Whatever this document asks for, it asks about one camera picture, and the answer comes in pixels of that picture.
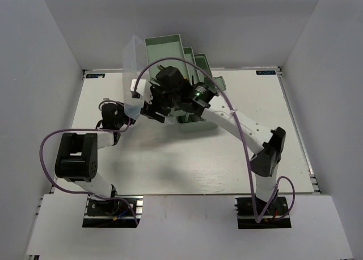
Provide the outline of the green toolbox with clear lid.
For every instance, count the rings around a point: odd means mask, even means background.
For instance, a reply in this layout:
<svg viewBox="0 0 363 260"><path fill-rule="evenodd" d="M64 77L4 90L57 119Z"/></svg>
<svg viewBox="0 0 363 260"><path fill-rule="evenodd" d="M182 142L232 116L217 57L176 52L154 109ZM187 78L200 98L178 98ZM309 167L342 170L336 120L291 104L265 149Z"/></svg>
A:
<svg viewBox="0 0 363 260"><path fill-rule="evenodd" d="M161 123L176 122L184 133L217 125L203 119L197 108L209 93L226 90L222 76L213 77L205 54L183 47L180 35L133 36L123 50L124 112Z"/></svg>

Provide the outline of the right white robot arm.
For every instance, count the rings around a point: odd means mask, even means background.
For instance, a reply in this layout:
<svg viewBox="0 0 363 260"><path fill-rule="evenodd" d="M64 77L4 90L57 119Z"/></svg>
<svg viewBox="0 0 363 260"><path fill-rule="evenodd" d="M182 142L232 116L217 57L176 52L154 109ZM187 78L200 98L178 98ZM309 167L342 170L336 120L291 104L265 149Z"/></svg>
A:
<svg viewBox="0 0 363 260"><path fill-rule="evenodd" d="M281 160L286 132L266 128L241 112L231 109L222 94L203 82L191 84L172 66L161 67L151 81L137 78L130 88L143 101L141 114L163 123L174 109L210 121L244 141L253 153L250 169L255 174L257 209L269 214L277 206L276 170Z"/></svg>

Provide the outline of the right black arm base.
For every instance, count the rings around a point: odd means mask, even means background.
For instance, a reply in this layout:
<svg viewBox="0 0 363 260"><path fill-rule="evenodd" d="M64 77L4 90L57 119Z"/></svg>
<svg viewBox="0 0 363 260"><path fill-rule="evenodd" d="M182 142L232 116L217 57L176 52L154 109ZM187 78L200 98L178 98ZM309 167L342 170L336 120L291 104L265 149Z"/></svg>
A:
<svg viewBox="0 0 363 260"><path fill-rule="evenodd" d="M238 216L249 216L254 218L254 211L252 207L252 198L250 197L239 197L235 199L235 207L237 209ZM256 198L256 209L257 214L261 215L263 208L265 207L265 202ZM278 196L269 205L264 213L265 218L279 218L285 215L288 211L288 202L285 197Z"/></svg>

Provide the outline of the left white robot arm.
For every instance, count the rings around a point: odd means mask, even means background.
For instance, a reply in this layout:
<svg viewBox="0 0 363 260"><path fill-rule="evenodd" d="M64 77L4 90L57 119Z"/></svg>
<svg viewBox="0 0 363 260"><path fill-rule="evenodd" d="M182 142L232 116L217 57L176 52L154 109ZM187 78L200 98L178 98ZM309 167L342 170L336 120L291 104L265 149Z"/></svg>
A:
<svg viewBox="0 0 363 260"><path fill-rule="evenodd" d="M102 119L95 131L64 133L55 163L55 174L72 182L94 198L102 198L100 207L107 214L119 210L120 200L115 197L115 187L98 173L98 151L118 144L121 133L128 130L135 120L124 112L120 102L104 102L100 106Z"/></svg>

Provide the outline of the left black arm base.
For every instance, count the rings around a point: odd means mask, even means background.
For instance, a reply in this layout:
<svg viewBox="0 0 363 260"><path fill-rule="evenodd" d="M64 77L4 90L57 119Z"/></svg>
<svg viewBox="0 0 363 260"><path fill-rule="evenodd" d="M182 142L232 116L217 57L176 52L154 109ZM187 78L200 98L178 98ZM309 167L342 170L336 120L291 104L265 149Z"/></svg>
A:
<svg viewBox="0 0 363 260"><path fill-rule="evenodd" d="M124 202L120 199L102 201L89 199L86 205L85 218L90 219L133 219L136 214L137 198L125 198Z"/></svg>

